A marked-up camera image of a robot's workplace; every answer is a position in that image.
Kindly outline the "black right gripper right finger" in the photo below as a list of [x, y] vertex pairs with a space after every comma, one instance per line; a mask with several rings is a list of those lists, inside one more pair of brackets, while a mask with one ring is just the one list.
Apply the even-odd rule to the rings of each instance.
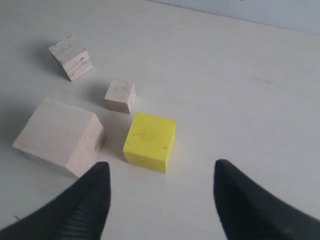
[[318, 240], [320, 221], [280, 200], [226, 159], [214, 166], [214, 203], [229, 240]]

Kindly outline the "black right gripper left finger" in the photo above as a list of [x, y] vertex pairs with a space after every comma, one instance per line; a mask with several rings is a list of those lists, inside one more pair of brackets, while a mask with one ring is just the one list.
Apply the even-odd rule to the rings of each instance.
[[2, 229], [0, 238], [99, 240], [110, 206], [110, 166], [98, 162], [46, 205]]

